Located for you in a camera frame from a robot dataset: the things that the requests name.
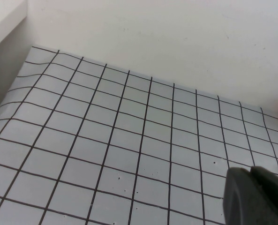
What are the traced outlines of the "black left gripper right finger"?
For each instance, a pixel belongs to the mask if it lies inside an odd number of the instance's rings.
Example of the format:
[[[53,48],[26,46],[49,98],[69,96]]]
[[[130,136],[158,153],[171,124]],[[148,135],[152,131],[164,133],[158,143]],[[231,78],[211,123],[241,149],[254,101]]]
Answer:
[[[264,196],[278,215],[278,176],[261,166],[253,166],[250,174],[260,185]]]

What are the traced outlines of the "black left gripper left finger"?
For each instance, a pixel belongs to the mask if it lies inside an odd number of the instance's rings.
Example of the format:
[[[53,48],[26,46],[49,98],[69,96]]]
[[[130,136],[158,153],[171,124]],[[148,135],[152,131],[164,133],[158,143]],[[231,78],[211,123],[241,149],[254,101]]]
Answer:
[[[238,167],[228,169],[223,197],[227,225],[269,225],[269,199],[250,173]]]

